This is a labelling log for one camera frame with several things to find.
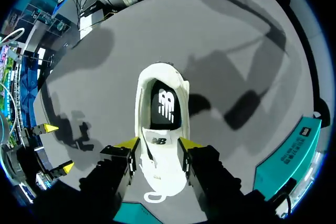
shoe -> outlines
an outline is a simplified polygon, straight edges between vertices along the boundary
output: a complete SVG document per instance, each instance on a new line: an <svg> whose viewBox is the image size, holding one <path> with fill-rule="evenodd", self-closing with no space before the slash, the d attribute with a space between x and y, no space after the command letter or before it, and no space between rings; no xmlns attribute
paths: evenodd
<svg viewBox="0 0 336 224"><path fill-rule="evenodd" d="M186 176L177 157L179 137L190 139L189 82L170 64L155 63L139 75L135 100L135 135L141 141L141 169L154 192L150 203L180 193ZM152 200L149 196L160 196Z"/></svg>

gray surface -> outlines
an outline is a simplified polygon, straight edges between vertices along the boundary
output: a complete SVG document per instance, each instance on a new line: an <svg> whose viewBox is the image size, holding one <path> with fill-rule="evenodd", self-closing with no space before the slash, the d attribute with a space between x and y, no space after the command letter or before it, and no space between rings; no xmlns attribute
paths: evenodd
<svg viewBox="0 0 336 224"><path fill-rule="evenodd" d="M103 146L134 137L138 76L156 61L173 62L190 81L190 110L200 110L191 117L191 139L220 152L224 166L242 179L244 193L253 188L256 165L302 115L312 116L307 60L275 0L145 0L103 22L70 50L35 100L37 124L60 127L56 135L41 137L50 162L75 163L64 182L78 188ZM247 100L239 102L244 94ZM236 107L251 111L258 96L261 104L252 116L231 129L223 115ZM82 122L89 123L88 135L79 130ZM76 139L93 144L93 151L76 149ZM139 171L125 200L143 202L164 223L205 220L190 188L160 204L143 200L149 190Z"/></svg>

